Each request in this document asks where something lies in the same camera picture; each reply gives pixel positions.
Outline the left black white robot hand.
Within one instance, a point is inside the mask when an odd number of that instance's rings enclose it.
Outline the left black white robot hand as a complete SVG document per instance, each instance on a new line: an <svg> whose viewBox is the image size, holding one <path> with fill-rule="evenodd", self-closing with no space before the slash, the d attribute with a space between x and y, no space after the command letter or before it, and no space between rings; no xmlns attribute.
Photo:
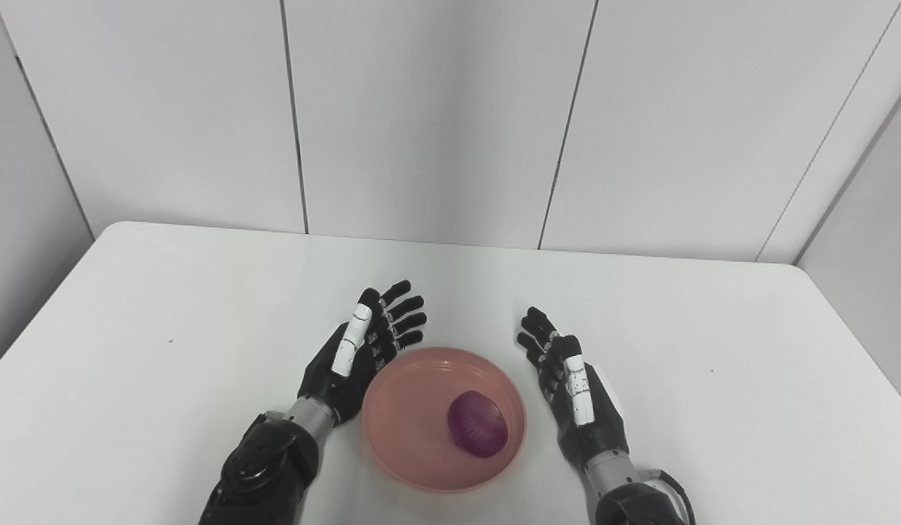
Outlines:
<svg viewBox="0 0 901 525"><path fill-rule="evenodd" d="M377 373L423 340L425 302L411 289L403 280L383 292L363 290L352 316L306 367L294 413L319 412L336 427L359 414Z"/></svg>

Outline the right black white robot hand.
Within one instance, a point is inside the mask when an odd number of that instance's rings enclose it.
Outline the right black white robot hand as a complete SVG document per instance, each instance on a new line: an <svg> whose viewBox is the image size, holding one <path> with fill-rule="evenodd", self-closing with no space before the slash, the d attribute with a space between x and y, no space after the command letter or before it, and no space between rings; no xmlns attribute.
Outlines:
<svg viewBox="0 0 901 525"><path fill-rule="evenodd" d="M583 470L601 453L626 455L623 418L584 358L579 339L558 331L546 313L534 306L521 319L521 328L516 340L537 372L541 395L557 423L564 458Z"/></svg>

